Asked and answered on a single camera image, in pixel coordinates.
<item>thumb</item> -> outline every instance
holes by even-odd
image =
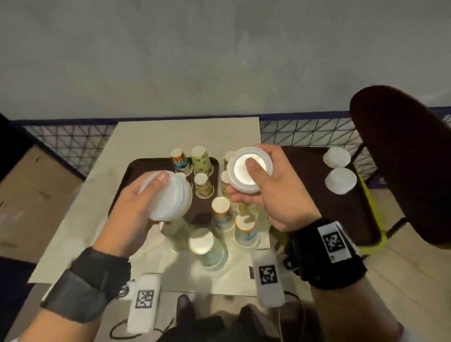
[[[169,174],[166,171],[161,171],[155,176],[146,188],[139,194],[138,200],[142,201],[144,205],[148,205],[150,201],[163,190],[169,181]]]
[[[246,159],[246,169],[259,188],[262,188],[266,183],[271,181],[271,176],[253,158]]]

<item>person's left hand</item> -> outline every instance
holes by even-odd
[[[150,203],[167,185],[169,179],[169,174],[161,171],[138,195],[141,184],[153,172],[144,173],[122,189],[93,249],[128,258],[143,245],[153,224],[149,222]]]

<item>brown tray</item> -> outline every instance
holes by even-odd
[[[218,179],[219,179],[219,162],[210,157],[210,161],[213,165],[213,173],[209,177],[210,182],[213,184],[214,192],[213,195],[207,199],[201,199],[196,195],[196,189],[194,186],[194,171],[191,172],[186,180],[193,186],[193,202],[188,212],[184,216],[187,223],[194,224],[196,226],[208,226],[212,221],[212,201],[216,197],[218,192]],[[113,203],[110,206],[108,215],[113,210],[114,204],[119,197],[119,194],[123,188],[132,183],[140,175],[147,171],[157,171],[157,170],[174,170],[174,164],[171,158],[143,158],[134,160],[129,164],[127,170],[125,171],[122,181],[117,189],[116,195],[114,196]]]
[[[375,246],[382,239],[360,181],[345,195],[331,192],[324,180],[332,170],[322,157],[328,148],[284,146],[283,150],[324,217],[337,220],[357,246]],[[347,166],[357,174],[353,164]]]

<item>gray wall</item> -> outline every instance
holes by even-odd
[[[346,110],[376,83],[451,105],[446,0],[2,0],[0,48],[10,119]]]

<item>hand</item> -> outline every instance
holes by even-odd
[[[255,203],[263,206],[273,226],[283,232],[298,230],[320,219],[321,214],[318,208],[282,148],[267,144],[260,144],[256,147],[271,156],[272,176],[268,175],[255,159],[247,159],[246,168],[260,188],[260,193],[246,195],[228,185],[225,191],[232,195],[231,200],[237,203]]]
[[[153,172],[144,173],[122,189],[108,222],[93,246],[95,250],[128,258],[143,245],[153,225],[149,222],[150,203],[169,180],[169,174],[161,171],[138,195],[141,184]]]

